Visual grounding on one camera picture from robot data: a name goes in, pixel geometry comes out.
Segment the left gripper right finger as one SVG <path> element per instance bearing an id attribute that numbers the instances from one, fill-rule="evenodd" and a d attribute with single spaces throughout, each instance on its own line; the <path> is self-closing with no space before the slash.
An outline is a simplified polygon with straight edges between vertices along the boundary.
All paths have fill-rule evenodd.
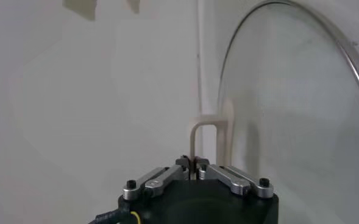
<path id="1" fill-rule="evenodd" d="M 274 195 L 274 186 L 268 178 L 254 178 L 236 167 L 210 164 L 208 159 L 196 156 L 194 168 L 197 179 L 218 180 L 233 194 L 245 196 L 252 193 L 263 199 L 272 198 Z"/>

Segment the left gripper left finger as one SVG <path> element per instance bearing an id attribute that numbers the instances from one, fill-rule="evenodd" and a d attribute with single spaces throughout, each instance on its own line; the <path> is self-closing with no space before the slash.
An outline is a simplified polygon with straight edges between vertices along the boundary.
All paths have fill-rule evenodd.
<path id="1" fill-rule="evenodd" d="M 189 157 L 182 155 L 176 159 L 171 167 L 158 167 L 136 180 L 128 180 L 123 187 L 123 199 L 127 201 L 138 200 L 144 191 L 151 197 L 164 193 L 165 188 L 174 180 L 190 179 L 191 162 Z"/>

